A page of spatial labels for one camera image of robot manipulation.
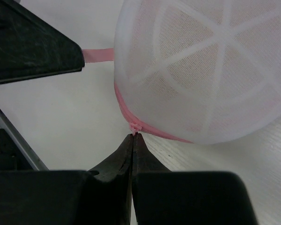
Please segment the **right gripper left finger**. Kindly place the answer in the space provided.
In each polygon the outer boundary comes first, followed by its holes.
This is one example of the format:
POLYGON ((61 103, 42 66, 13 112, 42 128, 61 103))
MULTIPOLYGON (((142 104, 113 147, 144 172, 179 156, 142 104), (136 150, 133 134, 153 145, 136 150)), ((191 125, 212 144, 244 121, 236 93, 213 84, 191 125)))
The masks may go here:
POLYGON ((0 225, 128 225, 133 136, 89 171, 1 171, 0 225))

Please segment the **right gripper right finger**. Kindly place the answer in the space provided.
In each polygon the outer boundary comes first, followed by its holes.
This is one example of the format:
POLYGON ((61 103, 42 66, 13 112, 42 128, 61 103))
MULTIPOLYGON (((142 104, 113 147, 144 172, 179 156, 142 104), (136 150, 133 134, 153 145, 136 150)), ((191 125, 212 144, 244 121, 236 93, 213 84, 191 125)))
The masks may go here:
POLYGON ((172 172, 133 138, 133 203, 140 225, 255 225, 243 181, 227 171, 172 172))

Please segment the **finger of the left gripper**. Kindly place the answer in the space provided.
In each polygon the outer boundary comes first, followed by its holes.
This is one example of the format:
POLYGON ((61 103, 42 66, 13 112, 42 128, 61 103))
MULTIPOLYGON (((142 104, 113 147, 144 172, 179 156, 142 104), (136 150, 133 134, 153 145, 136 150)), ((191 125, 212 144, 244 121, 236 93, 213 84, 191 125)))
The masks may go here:
POLYGON ((80 72, 82 49, 15 0, 0 0, 0 84, 80 72))

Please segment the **white mesh laundry bag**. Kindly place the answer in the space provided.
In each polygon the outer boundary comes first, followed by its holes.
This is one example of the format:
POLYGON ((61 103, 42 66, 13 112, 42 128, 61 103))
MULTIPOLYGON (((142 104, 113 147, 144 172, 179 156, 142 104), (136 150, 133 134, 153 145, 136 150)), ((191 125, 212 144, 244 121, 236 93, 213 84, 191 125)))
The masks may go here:
POLYGON ((110 49, 133 134, 215 144, 281 116, 281 0, 126 0, 110 49))

